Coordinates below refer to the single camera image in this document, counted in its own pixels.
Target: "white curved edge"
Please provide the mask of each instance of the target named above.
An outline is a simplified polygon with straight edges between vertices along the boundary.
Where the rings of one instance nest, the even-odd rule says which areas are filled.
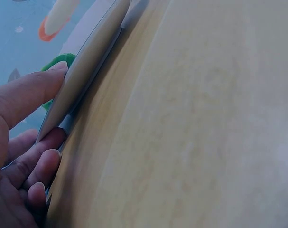
[[[116,0],[94,28],[69,68],[45,116],[36,143],[62,122],[77,100],[119,30],[129,5],[130,0]]]

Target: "beige panel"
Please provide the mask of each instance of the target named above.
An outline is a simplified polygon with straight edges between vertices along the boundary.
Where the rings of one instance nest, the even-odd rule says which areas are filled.
[[[83,105],[49,218],[288,227],[288,0],[158,1],[159,26],[155,2]]]

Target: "hand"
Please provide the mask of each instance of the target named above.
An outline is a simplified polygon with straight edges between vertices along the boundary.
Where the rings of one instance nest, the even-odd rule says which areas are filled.
[[[0,87],[0,227],[37,227],[46,213],[45,187],[58,169],[65,133],[56,128],[33,146],[36,130],[10,140],[9,130],[57,94],[66,72],[60,62]]]

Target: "finger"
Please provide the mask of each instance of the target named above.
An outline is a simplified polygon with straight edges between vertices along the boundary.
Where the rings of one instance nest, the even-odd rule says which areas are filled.
[[[3,169],[1,174],[7,176],[12,185],[19,189],[33,171],[42,153],[49,149],[58,149],[64,140],[64,130],[60,128],[53,129],[42,141],[18,157],[10,166]]]
[[[43,183],[38,182],[28,191],[27,208],[32,214],[36,224],[42,224],[46,214],[46,192]]]
[[[41,214],[46,208],[46,190],[43,183],[37,182],[29,188],[27,206],[35,214]]]
[[[23,183],[22,188],[28,190],[36,182],[43,183],[49,187],[60,163],[60,154],[58,150],[51,149],[43,152],[33,172]]]
[[[30,129],[10,139],[8,143],[8,156],[5,166],[29,150],[31,146],[34,145],[36,138],[37,130]]]
[[[36,72],[0,87],[0,116],[11,129],[43,103],[54,98],[68,67]]]

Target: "orange object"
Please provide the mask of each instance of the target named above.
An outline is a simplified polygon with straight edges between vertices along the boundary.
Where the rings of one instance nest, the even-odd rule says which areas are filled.
[[[43,41],[50,41],[59,33],[60,30],[62,30],[62,28],[59,31],[57,31],[56,33],[53,33],[52,35],[47,35],[45,33],[45,22],[46,22],[46,19],[47,19],[47,17],[45,17],[45,19],[41,23],[41,25],[39,27],[39,30],[38,30],[38,34],[39,34],[39,38],[41,38]]]

